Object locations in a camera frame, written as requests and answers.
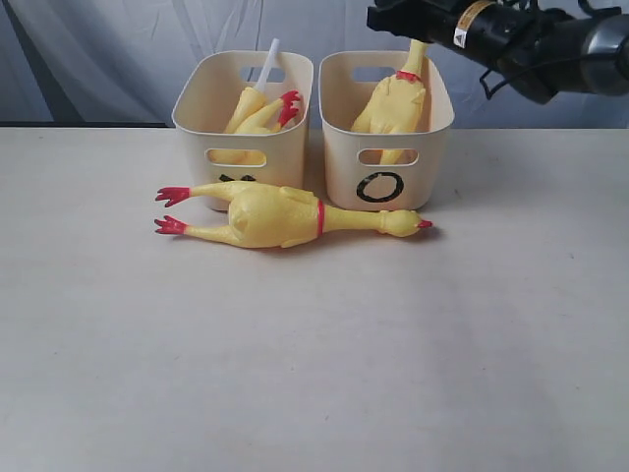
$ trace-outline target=red chicken feet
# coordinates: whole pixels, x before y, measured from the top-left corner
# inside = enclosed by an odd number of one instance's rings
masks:
[[[293,106],[293,103],[300,101],[299,93],[296,90],[287,91],[280,97],[284,101],[284,107],[279,115],[277,122],[284,128],[286,123],[291,121],[299,113],[299,109]]]
[[[157,194],[156,202],[167,200],[165,207],[171,207],[190,197],[190,187],[164,187]]]
[[[155,219],[155,224],[159,226],[155,230],[159,234],[184,234],[188,225],[183,221],[173,218],[172,216],[164,216],[164,221]]]

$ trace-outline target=yellow rubber chicken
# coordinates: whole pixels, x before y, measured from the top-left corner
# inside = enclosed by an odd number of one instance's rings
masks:
[[[236,111],[225,128],[225,133],[233,135],[270,135],[279,132],[286,124],[297,116],[299,109],[293,106],[301,100],[296,90],[287,91],[281,97],[271,101],[268,105],[257,108],[266,102],[264,94],[254,88],[247,87],[241,93]],[[272,128],[264,125],[279,110],[282,109],[277,123]],[[210,152],[212,162],[232,165],[262,165],[264,154],[259,150],[214,149]]]
[[[422,117],[426,88],[422,83],[422,64],[428,45],[411,40],[409,57],[395,75],[382,79],[375,87],[363,112],[352,125],[354,133],[413,133]],[[381,165],[395,164],[403,150],[385,149]]]
[[[171,207],[189,197],[213,196],[229,204],[229,224],[202,228],[172,216],[155,219],[159,234],[183,234],[241,248],[290,248],[329,231],[371,229],[400,238],[432,226],[415,211],[351,211],[325,205],[312,192],[259,182],[233,181],[198,187],[166,187],[156,201]]]

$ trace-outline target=yellow warning label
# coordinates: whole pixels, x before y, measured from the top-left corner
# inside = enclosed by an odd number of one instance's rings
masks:
[[[489,2],[487,0],[480,0],[478,2],[474,2],[470,5],[461,18],[459,18],[459,23],[456,25],[456,29],[467,31],[470,28],[470,25],[474,21],[474,19],[479,15],[479,13],[487,8],[489,5],[493,5],[494,2]]]

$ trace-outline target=white table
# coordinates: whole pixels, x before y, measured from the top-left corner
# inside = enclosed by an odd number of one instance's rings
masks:
[[[153,232],[224,218],[175,133],[0,130],[0,470],[628,470],[629,133],[455,131],[440,237],[261,252]]]

